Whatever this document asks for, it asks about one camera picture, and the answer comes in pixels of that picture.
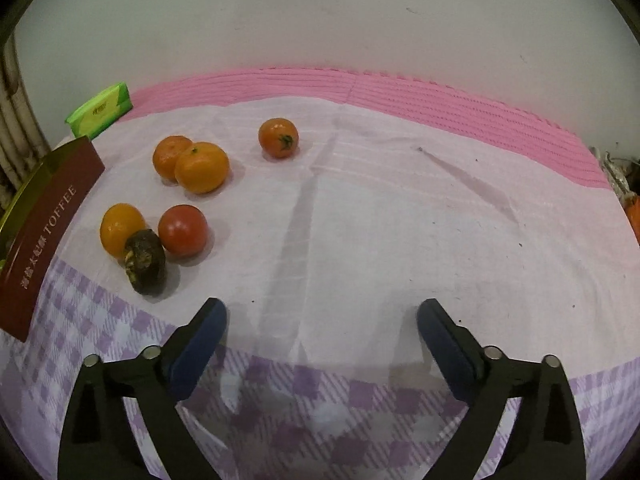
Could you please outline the green tissue pack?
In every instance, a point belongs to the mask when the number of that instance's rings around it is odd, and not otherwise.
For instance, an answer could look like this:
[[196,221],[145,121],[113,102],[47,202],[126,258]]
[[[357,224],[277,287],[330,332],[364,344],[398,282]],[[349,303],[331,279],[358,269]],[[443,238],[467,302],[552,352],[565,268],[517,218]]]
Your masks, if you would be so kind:
[[85,136],[93,140],[133,108],[127,85],[118,82],[77,107],[65,123],[76,139]]

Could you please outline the small orange tomato far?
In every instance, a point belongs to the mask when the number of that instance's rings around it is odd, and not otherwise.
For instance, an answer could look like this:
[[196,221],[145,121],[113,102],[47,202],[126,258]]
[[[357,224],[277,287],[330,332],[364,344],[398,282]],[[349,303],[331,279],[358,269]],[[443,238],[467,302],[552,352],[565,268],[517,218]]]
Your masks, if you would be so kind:
[[288,158],[298,148],[299,134],[295,125],[286,118],[270,118],[258,129],[258,142],[272,158]]

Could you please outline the orange mandarin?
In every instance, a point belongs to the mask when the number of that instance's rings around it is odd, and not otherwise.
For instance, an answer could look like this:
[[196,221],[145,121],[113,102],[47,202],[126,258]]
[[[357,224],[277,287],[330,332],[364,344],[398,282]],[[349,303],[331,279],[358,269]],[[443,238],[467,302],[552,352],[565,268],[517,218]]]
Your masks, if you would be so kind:
[[227,153],[217,144],[196,142],[180,154],[175,166],[177,182],[188,192],[201,195],[216,191],[230,174]]
[[156,173],[164,180],[175,182],[177,160],[192,144],[193,142],[186,136],[168,136],[161,140],[152,156]]

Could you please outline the beige radiator pipes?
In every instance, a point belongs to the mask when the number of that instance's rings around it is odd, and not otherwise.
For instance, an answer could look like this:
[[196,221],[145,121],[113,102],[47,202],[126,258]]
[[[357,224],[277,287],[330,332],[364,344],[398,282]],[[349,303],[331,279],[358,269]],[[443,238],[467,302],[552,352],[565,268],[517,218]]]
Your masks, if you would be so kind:
[[29,103],[13,34],[1,48],[0,84],[0,194],[1,209],[6,210],[38,162],[50,152]]

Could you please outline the dark passion fruit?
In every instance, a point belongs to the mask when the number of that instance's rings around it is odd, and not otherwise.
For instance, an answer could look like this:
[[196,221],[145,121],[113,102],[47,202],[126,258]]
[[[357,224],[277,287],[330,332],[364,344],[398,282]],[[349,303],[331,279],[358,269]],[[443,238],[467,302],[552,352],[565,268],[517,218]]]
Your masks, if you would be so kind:
[[134,232],[125,243],[124,268],[132,288],[155,295],[166,282],[166,255],[160,238],[151,230]]

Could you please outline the red gold toffee tin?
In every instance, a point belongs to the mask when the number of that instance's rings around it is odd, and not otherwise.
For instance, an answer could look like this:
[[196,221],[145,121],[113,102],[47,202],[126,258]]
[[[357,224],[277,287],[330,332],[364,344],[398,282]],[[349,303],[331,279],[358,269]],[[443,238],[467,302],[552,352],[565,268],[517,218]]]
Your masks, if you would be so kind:
[[103,174],[92,142],[67,142],[47,154],[1,219],[1,329],[28,337],[43,279],[74,214]]

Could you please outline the yellow orange fruit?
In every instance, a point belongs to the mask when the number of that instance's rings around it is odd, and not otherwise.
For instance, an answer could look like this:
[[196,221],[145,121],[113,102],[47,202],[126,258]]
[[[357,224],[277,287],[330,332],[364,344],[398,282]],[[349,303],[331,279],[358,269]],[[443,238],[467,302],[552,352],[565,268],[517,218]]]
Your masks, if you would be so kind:
[[119,203],[104,214],[100,225],[100,241],[104,250],[117,260],[125,255],[126,240],[146,228],[142,213],[136,207]]

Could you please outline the orange plastic bag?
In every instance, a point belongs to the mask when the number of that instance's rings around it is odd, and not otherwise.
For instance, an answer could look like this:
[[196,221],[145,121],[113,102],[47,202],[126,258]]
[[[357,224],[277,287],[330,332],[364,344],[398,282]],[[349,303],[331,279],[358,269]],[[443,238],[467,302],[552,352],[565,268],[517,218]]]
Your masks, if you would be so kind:
[[628,198],[624,207],[625,214],[634,231],[634,236],[638,243],[640,243],[640,196],[634,195]]

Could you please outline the red tomato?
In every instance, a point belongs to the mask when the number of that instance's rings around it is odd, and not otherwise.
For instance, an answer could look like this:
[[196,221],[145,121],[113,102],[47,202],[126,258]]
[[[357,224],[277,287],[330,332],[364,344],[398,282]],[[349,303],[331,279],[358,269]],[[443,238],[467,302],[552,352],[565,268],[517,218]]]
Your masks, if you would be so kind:
[[191,205],[176,205],[167,209],[160,217],[157,229],[164,248],[178,258],[198,255],[208,241],[206,218]]

